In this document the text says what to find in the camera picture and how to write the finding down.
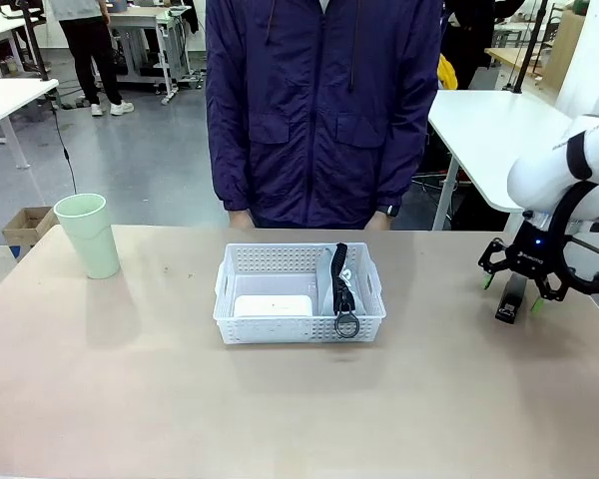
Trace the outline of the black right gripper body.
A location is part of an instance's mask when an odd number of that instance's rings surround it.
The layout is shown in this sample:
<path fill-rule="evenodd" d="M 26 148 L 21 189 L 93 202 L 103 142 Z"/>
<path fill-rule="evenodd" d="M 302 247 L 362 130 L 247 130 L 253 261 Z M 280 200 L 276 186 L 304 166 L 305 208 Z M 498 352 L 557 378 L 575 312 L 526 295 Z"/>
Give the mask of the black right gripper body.
<path fill-rule="evenodd" d="M 550 272 L 548 233 L 524 221 L 507 248 L 510 269 L 522 275 L 547 275 Z"/>

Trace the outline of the person's left hand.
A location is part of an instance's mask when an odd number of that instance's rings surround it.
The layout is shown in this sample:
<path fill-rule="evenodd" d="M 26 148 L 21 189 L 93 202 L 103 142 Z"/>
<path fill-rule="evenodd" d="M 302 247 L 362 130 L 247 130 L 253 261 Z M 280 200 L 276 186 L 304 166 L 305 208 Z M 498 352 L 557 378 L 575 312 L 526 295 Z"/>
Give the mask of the person's left hand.
<path fill-rule="evenodd" d="M 366 231 L 389 231 L 391 227 L 392 217 L 389 215 L 376 211 L 370 220 L 365 225 Z"/>

